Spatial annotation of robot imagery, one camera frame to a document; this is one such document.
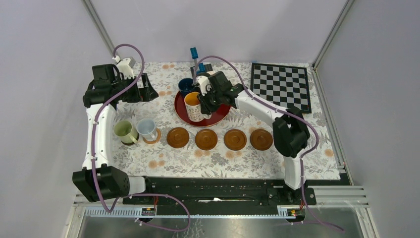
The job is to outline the light wooden coaster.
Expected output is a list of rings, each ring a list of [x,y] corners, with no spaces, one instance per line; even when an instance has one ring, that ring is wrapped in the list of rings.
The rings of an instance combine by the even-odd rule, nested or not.
[[[145,143],[147,143],[147,144],[155,144],[155,143],[158,143],[158,142],[160,141],[160,139],[161,139],[161,131],[160,131],[160,129],[159,129],[159,128],[157,128],[157,137],[156,137],[156,139],[155,139],[155,140],[153,140],[153,141],[148,141],[148,140],[146,140],[146,139],[143,137],[143,141],[144,141]]]

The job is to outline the light green mug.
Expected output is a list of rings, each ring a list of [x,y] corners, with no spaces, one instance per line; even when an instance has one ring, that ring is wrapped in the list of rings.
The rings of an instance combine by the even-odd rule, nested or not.
[[[114,126],[113,131],[114,131],[114,134],[122,142],[125,142],[125,143],[136,142],[138,132],[137,132],[136,128],[134,127],[134,125],[127,120],[119,121]]]

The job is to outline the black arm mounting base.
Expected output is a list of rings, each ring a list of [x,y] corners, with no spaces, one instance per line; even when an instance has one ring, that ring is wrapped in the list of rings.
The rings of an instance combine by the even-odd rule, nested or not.
[[[278,206],[300,209],[304,202],[315,205],[312,188],[287,188],[281,179],[239,178],[146,178],[146,193],[152,197],[123,198],[124,205],[152,205],[158,215],[276,215]]]

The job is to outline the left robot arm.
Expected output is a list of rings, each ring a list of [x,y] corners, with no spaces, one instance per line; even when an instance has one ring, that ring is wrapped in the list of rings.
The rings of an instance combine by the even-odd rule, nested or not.
[[[150,102],[158,93],[144,72],[128,78],[114,64],[95,65],[92,71],[94,78],[82,98],[88,117],[86,157],[72,181],[88,201],[98,202],[127,196],[130,190],[128,174],[111,164],[118,102]]]

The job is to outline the patterned mug orange inside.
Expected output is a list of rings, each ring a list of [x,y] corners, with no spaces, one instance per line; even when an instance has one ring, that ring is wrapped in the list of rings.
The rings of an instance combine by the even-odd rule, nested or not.
[[[210,119],[211,115],[203,114],[201,112],[201,103],[198,99],[199,92],[191,92],[184,97],[184,104],[187,111],[188,118],[193,122]]]

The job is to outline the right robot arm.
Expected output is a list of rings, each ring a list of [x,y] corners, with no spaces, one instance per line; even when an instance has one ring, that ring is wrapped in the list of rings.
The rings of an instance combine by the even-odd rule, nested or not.
[[[243,84],[233,85],[221,71],[207,73],[196,78],[200,89],[198,99],[201,112],[210,115],[222,105],[245,111],[269,125],[273,130],[276,150],[284,157],[284,198],[290,204],[297,204],[304,197],[301,189],[305,182],[298,153],[308,145],[310,133],[304,123],[301,111],[296,107],[284,108],[257,96]]]

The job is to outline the light blue mug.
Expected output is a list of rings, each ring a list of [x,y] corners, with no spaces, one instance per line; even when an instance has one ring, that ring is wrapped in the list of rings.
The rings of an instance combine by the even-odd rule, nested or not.
[[[152,119],[141,119],[136,125],[136,130],[146,141],[152,142],[158,138],[157,127]]]

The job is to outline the dark brown wooden coaster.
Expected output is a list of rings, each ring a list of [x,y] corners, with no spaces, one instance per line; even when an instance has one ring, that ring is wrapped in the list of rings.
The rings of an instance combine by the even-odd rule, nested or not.
[[[139,138],[140,138],[140,135],[138,134],[137,135],[137,138],[136,138],[136,142],[131,142],[131,143],[121,142],[121,143],[124,144],[124,145],[126,145],[126,146],[131,146],[131,145],[137,144]]]

